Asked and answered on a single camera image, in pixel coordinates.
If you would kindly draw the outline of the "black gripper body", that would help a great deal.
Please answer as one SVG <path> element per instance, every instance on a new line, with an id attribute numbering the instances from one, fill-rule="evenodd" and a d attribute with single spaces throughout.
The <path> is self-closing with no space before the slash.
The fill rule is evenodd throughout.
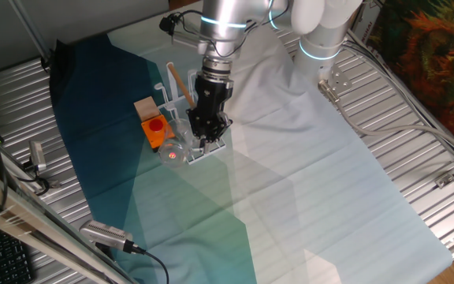
<path id="1" fill-rule="evenodd" d="M 228 77 L 212 77 L 199 72 L 195 80 L 195 93 L 198 96 L 192 117 L 207 121 L 224 110 L 225 102 L 232 97 L 233 81 Z"/>

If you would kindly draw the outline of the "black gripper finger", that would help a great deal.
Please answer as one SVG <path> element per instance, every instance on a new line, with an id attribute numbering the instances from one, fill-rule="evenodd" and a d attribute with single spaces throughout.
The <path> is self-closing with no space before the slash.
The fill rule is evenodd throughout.
<path id="1" fill-rule="evenodd" d="M 205 135 L 205 153 L 210 152 L 210 147 L 213 143 L 218 142 L 222 135 L 226 132 L 227 128 L 233 121 L 228 115 L 220 111 L 215 114 L 212 118 L 207 120 L 206 135 Z"/>
<path id="2" fill-rule="evenodd" d="M 186 110 L 188 120 L 190 122 L 193 136 L 199 143 L 199 148 L 204 148 L 207 144 L 207 128 L 205 121 L 199 116 L 199 112 L 195 109 Z"/>

